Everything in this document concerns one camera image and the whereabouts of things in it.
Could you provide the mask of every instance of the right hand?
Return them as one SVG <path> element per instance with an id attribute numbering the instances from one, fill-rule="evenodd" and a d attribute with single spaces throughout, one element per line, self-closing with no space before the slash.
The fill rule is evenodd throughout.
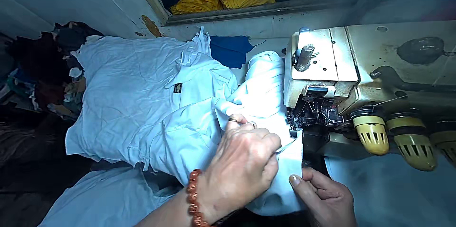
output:
<path id="1" fill-rule="evenodd" d="M 342 183 L 333 181 L 312 168 L 302 169 L 302 178 L 289 178 L 318 227 L 356 227 L 353 195 Z"/>
<path id="2" fill-rule="evenodd" d="M 198 202 L 212 224 L 242 208 L 271 186 L 279 169 L 274 152 L 277 134 L 256 129 L 241 114 L 230 116 L 225 134 L 208 169 L 198 178 Z"/>

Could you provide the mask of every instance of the finger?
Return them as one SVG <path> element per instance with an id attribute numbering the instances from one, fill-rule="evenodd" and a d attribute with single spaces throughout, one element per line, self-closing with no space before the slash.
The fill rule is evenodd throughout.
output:
<path id="1" fill-rule="evenodd" d="M 316 189 L 316 194 L 322 200 L 335 199 L 335 198 L 338 198 L 338 197 L 342 196 L 342 194 L 340 192 L 338 192 L 338 191 L 325 190 L 325 189 Z"/>
<path id="2" fill-rule="evenodd" d="M 317 189 L 338 190 L 338 186 L 335 181 L 311 167 L 302 169 L 302 178 L 305 181 L 311 182 Z"/>
<path id="3" fill-rule="evenodd" d="M 245 123 L 247 123 L 247 119 L 242 114 L 232 114 L 229 116 L 225 131 L 235 129 Z"/>
<path id="4" fill-rule="evenodd" d="M 263 169 L 263 183 L 269 188 L 271 186 L 272 180 L 277 175 L 279 171 L 279 162 L 277 162 L 276 155 L 272 155 Z"/>
<path id="5" fill-rule="evenodd" d="M 252 130 L 252 132 L 258 134 L 260 138 L 263 138 L 264 136 L 269 134 L 269 130 L 266 128 L 254 129 Z"/>
<path id="6" fill-rule="evenodd" d="M 239 127 L 239 130 L 251 131 L 254 130 L 255 126 L 251 123 L 245 123 Z"/>
<path id="7" fill-rule="evenodd" d="M 280 137 L 275 133 L 267 134 L 263 137 L 262 140 L 265 143 L 266 147 L 268 148 L 269 156 L 274 154 L 276 150 L 282 147 L 282 142 L 280 141 Z"/>
<path id="8" fill-rule="evenodd" d="M 253 124 L 255 129 L 258 128 L 258 125 L 254 121 L 250 121 L 249 123 Z"/>
<path id="9" fill-rule="evenodd" d="M 312 212 L 323 211 L 323 202 L 315 193 L 310 182 L 304 181 L 301 177 L 295 174 L 291 175 L 288 181 L 296 194 L 302 199 L 302 201 L 304 201 Z"/>

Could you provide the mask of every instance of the fabric scrap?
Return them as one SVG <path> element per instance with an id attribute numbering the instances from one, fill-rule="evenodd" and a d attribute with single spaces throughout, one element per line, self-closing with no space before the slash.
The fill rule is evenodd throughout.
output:
<path id="1" fill-rule="evenodd" d="M 241 68 L 246 54 L 253 48 L 247 36 L 211 36 L 212 58 L 229 68 Z"/>

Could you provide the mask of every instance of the ring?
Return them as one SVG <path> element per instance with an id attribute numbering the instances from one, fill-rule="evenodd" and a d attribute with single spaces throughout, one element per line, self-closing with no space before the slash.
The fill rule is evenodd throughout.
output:
<path id="1" fill-rule="evenodd" d="M 253 125 L 253 126 L 254 126 L 254 129 L 256 129 L 256 128 L 257 128 L 257 125 L 256 125 L 256 123 L 255 123 L 255 122 L 247 122 L 246 124 L 251 124 L 251 125 Z"/>

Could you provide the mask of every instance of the white fabric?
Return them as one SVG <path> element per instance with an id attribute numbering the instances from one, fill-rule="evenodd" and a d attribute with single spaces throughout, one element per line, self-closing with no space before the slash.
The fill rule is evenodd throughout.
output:
<path id="1" fill-rule="evenodd" d="M 329 175 L 353 194 L 360 227 L 456 226 L 456 169 L 442 156 L 438 163 L 422 172 L 397 154 L 326 159 Z"/>
<path id="2" fill-rule="evenodd" d="M 276 52 L 263 52 L 252 57 L 248 64 L 245 82 L 226 101 L 218 100 L 215 108 L 220 126 L 225 126 L 228 116 L 243 114 L 258 127 L 276 133 L 282 146 L 292 142 L 286 123 L 283 104 L 284 62 Z M 271 187 L 250 203 L 247 208 L 260 215 L 281 215 L 305 208 L 291 188 L 288 177 L 301 173 L 301 137 L 278 155 L 279 172 Z"/>
<path id="3" fill-rule="evenodd" d="M 55 201 L 41 227 L 133 226 L 173 195 L 153 191 L 138 169 L 89 172 Z"/>
<path id="4" fill-rule="evenodd" d="M 82 113 L 66 135 L 67 154 L 95 160 L 144 162 L 183 184 L 205 169 L 220 142 L 228 115 L 242 113 L 259 127 L 290 139 L 283 105 L 284 63 L 275 52 L 252 58 L 244 82 L 210 56 L 209 38 L 126 40 L 104 37 L 80 49 L 87 89 Z M 182 83 L 182 93 L 173 93 Z M 280 215 L 302 208 L 288 176 L 299 174 L 302 144 L 280 154 L 271 188 L 248 209 Z"/>

